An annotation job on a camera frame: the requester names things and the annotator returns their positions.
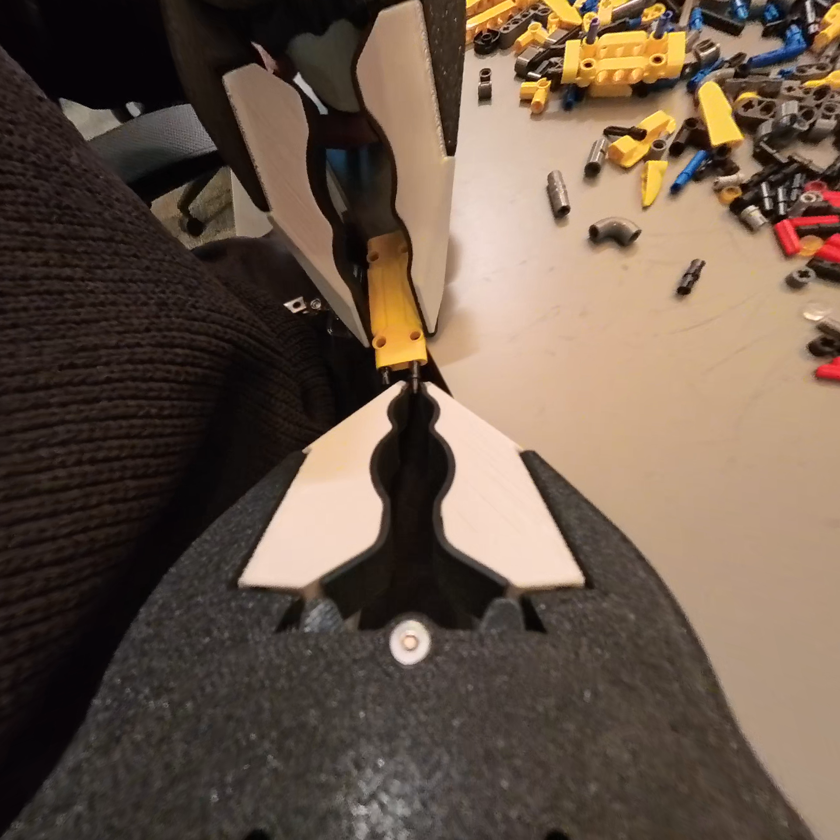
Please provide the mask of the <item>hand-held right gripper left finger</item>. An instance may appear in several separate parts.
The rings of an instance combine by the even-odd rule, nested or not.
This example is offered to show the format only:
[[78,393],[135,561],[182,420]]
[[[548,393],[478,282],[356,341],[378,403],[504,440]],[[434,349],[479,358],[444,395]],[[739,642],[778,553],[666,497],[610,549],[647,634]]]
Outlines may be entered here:
[[317,438],[259,538],[238,587],[312,594],[342,565],[373,548],[385,504],[375,488],[375,450],[394,430],[398,382]]

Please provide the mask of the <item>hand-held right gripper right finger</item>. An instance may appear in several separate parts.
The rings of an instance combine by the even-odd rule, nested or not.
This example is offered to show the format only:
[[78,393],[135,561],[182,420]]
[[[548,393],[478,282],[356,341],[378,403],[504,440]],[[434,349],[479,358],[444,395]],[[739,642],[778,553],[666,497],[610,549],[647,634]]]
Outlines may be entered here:
[[430,434],[444,455],[437,530],[457,561],[515,592],[582,588],[585,576],[523,449],[434,384]]

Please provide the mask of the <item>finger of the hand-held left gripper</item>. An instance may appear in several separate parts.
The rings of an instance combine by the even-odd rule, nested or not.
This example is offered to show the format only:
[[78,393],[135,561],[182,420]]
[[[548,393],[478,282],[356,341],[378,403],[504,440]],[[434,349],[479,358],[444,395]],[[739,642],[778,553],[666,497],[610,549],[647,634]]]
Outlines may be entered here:
[[446,148],[421,2],[374,17],[354,58],[354,85],[391,156],[392,210],[408,240],[422,324],[433,335],[447,276],[455,157]]
[[257,64],[229,71],[223,84],[271,223],[334,314],[369,348],[366,298],[329,194],[324,153],[311,137],[316,106],[296,84]]

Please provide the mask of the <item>yellow panel brick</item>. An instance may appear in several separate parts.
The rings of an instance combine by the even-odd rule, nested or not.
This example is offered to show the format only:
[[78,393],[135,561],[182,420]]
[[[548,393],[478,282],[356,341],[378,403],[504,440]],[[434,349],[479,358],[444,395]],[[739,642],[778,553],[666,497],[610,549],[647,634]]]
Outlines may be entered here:
[[371,238],[367,288],[375,363],[403,371],[427,363],[426,338],[408,281],[408,244],[401,232]]

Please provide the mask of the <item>grey elbow piece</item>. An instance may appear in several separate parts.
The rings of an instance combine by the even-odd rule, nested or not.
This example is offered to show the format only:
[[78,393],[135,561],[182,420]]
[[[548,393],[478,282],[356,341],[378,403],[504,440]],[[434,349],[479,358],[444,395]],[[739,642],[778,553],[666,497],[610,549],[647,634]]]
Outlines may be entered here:
[[642,228],[628,218],[609,216],[590,224],[587,235],[594,245],[609,242],[626,249],[638,241],[642,232]]

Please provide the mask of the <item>person's dark trousers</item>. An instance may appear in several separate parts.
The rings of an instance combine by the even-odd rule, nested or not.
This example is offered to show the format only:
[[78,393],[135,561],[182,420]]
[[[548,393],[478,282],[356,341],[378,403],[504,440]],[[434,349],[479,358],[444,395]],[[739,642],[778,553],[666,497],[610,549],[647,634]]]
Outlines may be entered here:
[[278,234],[219,239],[192,254],[267,331],[274,372],[294,386],[316,426],[335,425],[378,394],[372,352],[345,335],[336,316],[286,307],[294,298],[311,301],[319,294]]

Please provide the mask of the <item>yellow wing piece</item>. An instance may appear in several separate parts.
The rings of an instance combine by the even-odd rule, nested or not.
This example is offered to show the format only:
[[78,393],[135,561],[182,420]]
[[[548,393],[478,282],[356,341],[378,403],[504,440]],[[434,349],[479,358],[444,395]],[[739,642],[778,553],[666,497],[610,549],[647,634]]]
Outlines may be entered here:
[[631,168],[651,151],[655,141],[663,139],[675,129],[676,120],[662,110],[629,128],[606,127],[604,135],[609,140],[606,159],[624,169]]

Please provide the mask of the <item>yellow fin piece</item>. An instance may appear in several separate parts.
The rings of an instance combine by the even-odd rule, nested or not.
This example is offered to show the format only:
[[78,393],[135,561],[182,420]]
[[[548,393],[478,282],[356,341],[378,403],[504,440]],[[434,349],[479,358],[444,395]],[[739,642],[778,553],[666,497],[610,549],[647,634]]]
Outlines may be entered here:
[[650,208],[661,193],[669,163],[667,160],[647,160],[641,172],[641,207]]

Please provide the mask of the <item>pile of mixed toy bricks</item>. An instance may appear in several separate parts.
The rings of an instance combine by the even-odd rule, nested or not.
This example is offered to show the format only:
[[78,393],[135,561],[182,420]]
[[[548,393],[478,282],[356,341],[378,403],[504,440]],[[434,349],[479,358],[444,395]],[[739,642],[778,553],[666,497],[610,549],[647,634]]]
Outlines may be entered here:
[[[655,37],[686,32],[678,79],[640,83],[625,98],[594,98],[561,86],[568,41],[634,30]],[[668,188],[671,195],[709,176],[714,183],[733,171],[752,176],[792,155],[806,159],[814,176],[825,176],[808,158],[784,150],[827,138],[838,146],[838,2],[467,2],[465,42],[478,56],[514,57],[518,98],[534,117],[552,97],[570,112],[587,102],[646,98],[685,84],[687,116],[660,109],[676,120],[674,132],[633,167],[605,158],[602,168],[638,167],[641,174],[647,160],[670,164],[689,154]],[[628,126],[607,125],[593,141],[606,127],[629,128],[647,116]],[[825,172],[830,167],[838,171],[838,160]],[[599,176],[588,181],[582,172],[587,183]],[[838,173],[833,180],[838,184]]]

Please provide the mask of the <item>pile of black red pins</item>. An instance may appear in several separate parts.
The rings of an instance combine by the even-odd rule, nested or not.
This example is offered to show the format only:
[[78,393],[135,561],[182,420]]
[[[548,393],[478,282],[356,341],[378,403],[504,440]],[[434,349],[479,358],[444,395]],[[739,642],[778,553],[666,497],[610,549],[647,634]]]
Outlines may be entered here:
[[792,155],[752,176],[732,171],[713,186],[743,228],[770,233],[784,261],[780,288],[790,295],[839,288],[838,171],[817,177],[806,165]]

